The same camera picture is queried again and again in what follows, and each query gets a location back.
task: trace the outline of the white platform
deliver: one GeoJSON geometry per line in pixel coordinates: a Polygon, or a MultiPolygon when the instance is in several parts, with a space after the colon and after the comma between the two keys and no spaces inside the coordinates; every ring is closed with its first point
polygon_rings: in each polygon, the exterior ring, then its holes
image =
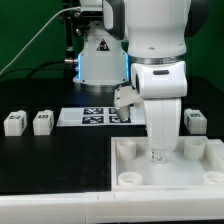
{"type": "Polygon", "coordinates": [[[104,125],[145,125],[144,111],[131,107],[130,120],[121,122],[112,107],[62,108],[57,122],[57,127],[104,125]]]}
{"type": "Polygon", "coordinates": [[[111,150],[113,191],[214,188],[203,184],[204,174],[209,171],[224,173],[224,144],[220,140],[208,140],[206,137],[179,137],[176,150],[166,153],[166,162],[163,164],[153,161],[146,137],[112,138],[111,150]],[[202,160],[192,161],[184,157],[184,141],[189,138],[200,138],[206,142],[202,160]],[[136,158],[132,161],[117,158],[117,142],[124,140],[136,142],[136,158]],[[118,176],[124,172],[142,175],[143,185],[118,185],[118,176]]]}

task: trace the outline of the white tray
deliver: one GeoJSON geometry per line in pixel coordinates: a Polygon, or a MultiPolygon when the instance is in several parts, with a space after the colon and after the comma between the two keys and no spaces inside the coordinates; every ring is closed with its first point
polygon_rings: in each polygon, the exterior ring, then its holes
{"type": "Polygon", "coordinates": [[[166,161],[163,164],[157,164],[153,161],[146,137],[112,138],[112,190],[136,191],[211,187],[203,184],[203,177],[209,171],[224,173],[224,144],[220,140],[195,137],[206,142],[205,156],[201,160],[192,161],[184,156],[184,141],[188,138],[194,137],[179,137],[176,150],[166,153],[166,161]],[[136,142],[136,158],[132,161],[123,161],[117,158],[117,142],[124,140],[136,142]],[[140,174],[143,177],[143,184],[118,185],[118,176],[124,172],[140,174]]]}

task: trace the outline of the black cable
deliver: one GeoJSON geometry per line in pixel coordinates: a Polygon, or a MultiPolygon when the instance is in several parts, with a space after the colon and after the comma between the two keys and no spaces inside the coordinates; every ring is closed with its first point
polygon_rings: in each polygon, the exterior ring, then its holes
{"type": "Polygon", "coordinates": [[[36,72],[38,72],[38,71],[41,71],[41,70],[43,70],[43,71],[53,71],[53,70],[55,70],[55,71],[57,71],[57,70],[64,70],[64,69],[45,69],[44,67],[47,67],[47,66],[49,66],[49,65],[52,65],[52,64],[60,64],[60,63],[64,63],[64,61],[62,61],[62,60],[56,60],[56,61],[50,61],[50,62],[46,62],[46,63],[44,63],[44,64],[42,64],[42,65],[40,65],[40,66],[38,66],[38,67],[36,67],[36,68],[18,68],[18,69],[13,69],[13,70],[10,70],[10,71],[8,71],[8,72],[5,72],[5,73],[3,73],[1,76],[0,76],[0,80],[3,78],[3,77],[5,77],[5,76],[7,76],[7,75],[9,75],[9,74],[11,74],[11,73],[14,73],[14,72],[18,72],[18,71],[31,71],[27,76],[32,76],[34,73],[36,73],[36,72]]]}
{"type": "Polygon", "coordinates": [[[37,71],[41,70],[41,68],[45,68],[49,65],[54,65],[54,64],[62,64],[64,63],[63,60],[55,60],[55,61],[49,61],[49,62],[46,62],[46,63],[43,63],[41,65],[38,66],[38,68],[36,69],[33,69],[27,76],[26,76],[26,79],[29,79],[31,76],[33,76],[37,71]]]}

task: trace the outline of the white cylinder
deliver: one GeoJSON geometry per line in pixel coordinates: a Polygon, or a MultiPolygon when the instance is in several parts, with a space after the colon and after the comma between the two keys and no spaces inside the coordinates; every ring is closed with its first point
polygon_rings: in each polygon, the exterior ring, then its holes
{"type": "Polygon", "coordinates": [[[124,172],[118,176],[118,184],[123,186],[142,185],[143,177],[139,173],[124,172]]]}
{"type": "Polygon", "coordinates": [[[131,161],[136,158],[136,142],[130,140],[117,141],[117,158],[131,161]]]}
{"type": "Polygon", "coordinates": [[[184,142],[184,156],[190,160],[204,158],[205,142],[201,139],[187,139],[184,142]]]}
{"type": "Polygon", "coordinates": [[[210,171],[204,174],[204,185],[221,185],[224,186],[224,173],[210,171]]]}

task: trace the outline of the white cable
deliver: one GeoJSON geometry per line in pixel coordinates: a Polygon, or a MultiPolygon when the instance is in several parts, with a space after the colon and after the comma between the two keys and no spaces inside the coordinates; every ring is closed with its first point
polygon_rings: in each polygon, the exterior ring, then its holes
{"type": "Polygon", "coordinates": [[[45,28],[61,13],[67,12],[67,11],[79,11],[80,7],[72,7],[68,9],[63,9],[60,12],[56,13],[43,27],[40,29],[40,31],[37,32],[37,34],[23,47],[23,49],[12,59],[12,61],[7,64],[0,72],[0,77],[2,76],[3,72],[9,68],[18,58],[19,56],[30,46],[30,44],[45,30],[45,28]]]}

